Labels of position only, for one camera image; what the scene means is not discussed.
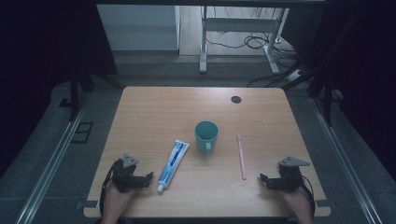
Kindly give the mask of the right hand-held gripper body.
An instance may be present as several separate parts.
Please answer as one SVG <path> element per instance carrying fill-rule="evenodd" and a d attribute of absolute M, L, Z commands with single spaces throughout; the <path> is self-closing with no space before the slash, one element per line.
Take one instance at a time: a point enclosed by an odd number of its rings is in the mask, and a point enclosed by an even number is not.
<path fill-rule="evenodd" d="M 293 192 L 304 184 L 300 167 L 309 166 L 309 162 L 288 156 L 277 164 L 278 172 L 280 174 L 280 179 L 276 184 L 278 189 Z"/>

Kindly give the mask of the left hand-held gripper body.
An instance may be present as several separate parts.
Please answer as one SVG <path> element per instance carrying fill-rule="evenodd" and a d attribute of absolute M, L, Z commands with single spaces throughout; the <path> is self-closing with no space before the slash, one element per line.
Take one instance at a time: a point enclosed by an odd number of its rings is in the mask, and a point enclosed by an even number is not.
<path fill-rule="evenodd" d="M 138 160 L 128 154 L 124 154 L 121 159 L 112 165 L 112 182 L 122 193 L 132 187 L 134 181 L 134 171 Z"/>

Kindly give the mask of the blue and white toothpaste tube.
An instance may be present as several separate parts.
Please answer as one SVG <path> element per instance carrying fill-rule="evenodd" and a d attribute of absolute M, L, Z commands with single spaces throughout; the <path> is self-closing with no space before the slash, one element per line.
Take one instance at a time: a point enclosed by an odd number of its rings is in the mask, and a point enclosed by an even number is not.
<path fill-rule="evenodd" d="M 179 166 L 189 147 L 190 145 L 188 143 L 179 140 L 175 141 L 170 157 L 163 167 L 162 174 L 158 179 L 158 192 L 163 192 L 163 190 L 168 187 L 174 173 L 177 170 L 177 167 Z"/>

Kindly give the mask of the pink toothbrush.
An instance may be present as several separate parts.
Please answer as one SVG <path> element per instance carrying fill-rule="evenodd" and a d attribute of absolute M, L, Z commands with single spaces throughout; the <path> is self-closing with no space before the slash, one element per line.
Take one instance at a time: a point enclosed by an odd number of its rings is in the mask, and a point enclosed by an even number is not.
<path fill-rule="evenodd" d="M 238 143 L 238 150 L 239 150 L 239 158 L 240 158 L 240 167 L 241 167 L 241 176 L 243 180 L 247 180 L 247 171 L 246 171 L 246 165 L 245 165 L 245 158 L 244 158 L 244 151 L 242 148 L 242 136 L 241 134 L 238 134 L 237 136 L 237 143 Z"/>

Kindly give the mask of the teal cup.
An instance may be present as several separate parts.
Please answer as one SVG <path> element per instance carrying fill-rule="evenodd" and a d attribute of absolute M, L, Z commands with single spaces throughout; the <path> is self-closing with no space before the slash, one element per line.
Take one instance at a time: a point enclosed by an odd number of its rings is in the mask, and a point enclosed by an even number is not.
<path fill-rule="evenodd" d="M 212 121 L 199 122 L 194 129 L 197 148 L 203 153 L 211 153 L 219 135 L 218 126 Z"/>

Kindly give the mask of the person's left hand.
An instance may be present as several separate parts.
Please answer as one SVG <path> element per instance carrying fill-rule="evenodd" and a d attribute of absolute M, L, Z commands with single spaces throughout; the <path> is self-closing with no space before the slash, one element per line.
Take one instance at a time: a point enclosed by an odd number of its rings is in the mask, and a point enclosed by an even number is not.
<path fill-rule="evenodd" d="M 106 186 L 103 218 L 110 219 L 120 217 L 128 208 L 133 197 L 133 191 L 128 191 L 126 193 L 120 192 L 112 182 L 109 182 Z"/>

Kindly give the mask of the person's right hand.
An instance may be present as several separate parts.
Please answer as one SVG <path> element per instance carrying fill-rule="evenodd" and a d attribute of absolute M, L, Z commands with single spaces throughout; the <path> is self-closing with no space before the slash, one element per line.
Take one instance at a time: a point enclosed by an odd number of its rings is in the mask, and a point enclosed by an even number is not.
<path fill-rule="evenodd" d="M 279 194 L 295 216 L 311 216 L 311 205 L 308 195 L 302 188 L 297 188 L 293 192 L 280 191 Z"/>

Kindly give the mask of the black metal stand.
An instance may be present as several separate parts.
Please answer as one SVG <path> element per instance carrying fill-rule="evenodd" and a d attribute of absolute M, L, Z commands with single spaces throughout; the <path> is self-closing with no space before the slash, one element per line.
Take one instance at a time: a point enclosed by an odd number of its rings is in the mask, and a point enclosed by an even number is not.
<path fill-rule="evenodd" d="M 110 75 L 95 74 L 95 76 L 117 89 L 123 90 L 125 88 L 124 84 L 121 84 Z M 92 92 L 94 90 L 92 75 L 82 75 L 76 68 L 73 68 L 70 71 L 70 121 L 73 121 L 79 112 L 78 86 L 81 86 L 82 89 L 87 92 Z"/>
<path fill-rule="evenodd" d="M 322 63 L 310 71 L 303 72 L 299 77 L 294 79 L 292 82 L 282 87 L 282 90 L 286 91 L 291 89 L 308 79 L 312 79 L 311 84 L 308 86 L 306 92 L 309 97 L 317 97 L 321 91 L 323 94 L 323 107 L 322 117 L 329 126 L 332 126 L 331 120 L 331 107 L 332 107 L 332 90 L 333 90 L 333 78 L 331 73 L 328 71 L 329 64 Z"/>

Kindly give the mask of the white power strip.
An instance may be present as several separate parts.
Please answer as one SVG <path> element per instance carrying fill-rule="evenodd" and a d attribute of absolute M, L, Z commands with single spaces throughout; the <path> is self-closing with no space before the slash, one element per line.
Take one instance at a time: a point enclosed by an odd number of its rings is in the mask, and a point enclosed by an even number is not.
<path fill-rule="evenodd" d="M 288 77 L 287 77 L 287 81 L 292 82 L 293 80 L 297 79 L 298 77 L 300 77 L 304 72 L 300 69 L 296 69 L 295 71 L 293 71 Z"/>

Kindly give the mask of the dark curtain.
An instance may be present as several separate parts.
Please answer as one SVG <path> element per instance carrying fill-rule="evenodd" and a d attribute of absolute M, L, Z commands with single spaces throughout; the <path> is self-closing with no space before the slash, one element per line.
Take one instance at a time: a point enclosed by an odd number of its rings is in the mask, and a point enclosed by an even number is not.
<path fill-rule="evenodd" d="M 323 0 L 294 7 L 287 31 L 307 41 L 308 94 L 338 90 L 348 122 L 396 177 L 396 0 Z"/>
<path fill-rule="evenodd" d="M 0 177 L 50 103 L 54 87 L 75 74 L 117 68 L 96 0 L 0 0 Z"/>

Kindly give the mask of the white cabinet panel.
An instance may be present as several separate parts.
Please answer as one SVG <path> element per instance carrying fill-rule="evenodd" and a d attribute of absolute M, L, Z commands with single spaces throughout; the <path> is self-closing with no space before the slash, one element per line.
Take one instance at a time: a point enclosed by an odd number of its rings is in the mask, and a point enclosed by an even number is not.
<path fill-rule="evenodd" d="M 179 6 L 97 5 L 112 50 L 178 50 Z"/>

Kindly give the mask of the aluminium floor rail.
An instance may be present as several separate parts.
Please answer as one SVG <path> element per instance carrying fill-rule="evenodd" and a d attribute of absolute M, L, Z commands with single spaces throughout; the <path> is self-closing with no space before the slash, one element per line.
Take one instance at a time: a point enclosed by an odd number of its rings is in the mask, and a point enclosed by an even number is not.
<path fill-rule="evenodd" d="M 316 117 L 320 126 L 322 127 L 325 135 L 330 142 L 332 150 L 334 151 L 336 159 L 340 163 L 340 167 L 343 170 L 348 185 L 351 187 L 360 207 L 361 211 L 365 215 L 369 224 L 383 224 L 381 217 L 377 213 L 375 205 L 368 194 L 367 189 L 361 183 L 355 169 L 353 168 L 347 154 L 344 151 L 344 148 L 336 135 L 333 127 L 328 124 L 325 118 L 322 115 L 323 110 L 321 109 L 320 103 L 318 99 L 310 98 L 309 99 L 311 105 L 315 110 Z"/>
<path fill-rule="evenodd" d="M 86 107 L 91 99 L 91 96 L 92 95 L 90 93 L 87 93 L 82 97 L 81 102 L 78 104 L 79 110 L 77 114 L 71 121 L 68 122 L 61 140 L 49 158 L 44 171 L 36 181 L 35 186 L 33 187 L 14 224 L 31 224 L 34 220 L 35 214 L 38 211 L 38 208 L 50 187 L 50 183 L 52 182 L 52 179 L 63 160 L 64 154 L 71 143 L 77 127 L 80 124 L 84 113 L 86 112 Z"/>

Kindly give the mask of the white desk frame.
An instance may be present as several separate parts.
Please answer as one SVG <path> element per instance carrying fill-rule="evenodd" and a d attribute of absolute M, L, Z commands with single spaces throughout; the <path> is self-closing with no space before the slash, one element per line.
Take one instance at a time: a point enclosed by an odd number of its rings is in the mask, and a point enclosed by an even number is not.
<path fill-rule="evenodd" d="M 234 33 L 262 33 L 269 35 L 269 41 L 262 47 L 267 62 L 274 74 L 279 74 L 279 68 L 273 56 L 275 43 L 280 37 L 280 30 L 285 17 L 285 8 L 281 8 L 275 19 L 265 18 L 225 18 L 208 17 L 207 7 L 202 7 L 202 38 L 200 48 L 199 70 L 204 74 L 207 70 L 206 35 L 208 32 L 234 32 Z"/>

